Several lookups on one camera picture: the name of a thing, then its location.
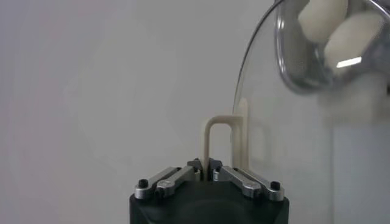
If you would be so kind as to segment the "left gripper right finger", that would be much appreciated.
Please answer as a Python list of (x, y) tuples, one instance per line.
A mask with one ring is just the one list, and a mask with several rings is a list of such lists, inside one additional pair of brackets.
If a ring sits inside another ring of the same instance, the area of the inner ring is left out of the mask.
[(269, 181), (247, 169), (224, 166), (220, 160), (209, 159), (208, 178), (234, 184), (245, 197), (265, 197), (269, 201), (283, 201), (285, 190), (279, 181)]

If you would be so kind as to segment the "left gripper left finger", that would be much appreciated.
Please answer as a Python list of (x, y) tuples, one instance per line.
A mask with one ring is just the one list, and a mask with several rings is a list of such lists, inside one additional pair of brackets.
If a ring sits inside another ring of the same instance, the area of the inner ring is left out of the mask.
[(202, 179), (202, 163), (199, 158), (196, 158), (188, 161), (184, 167), (167, 167), (148, 179), (138, 180), (133, 195), (139, 200), (148, 200), (155, 193), (166, 198), (174, 195), (184, 182)]

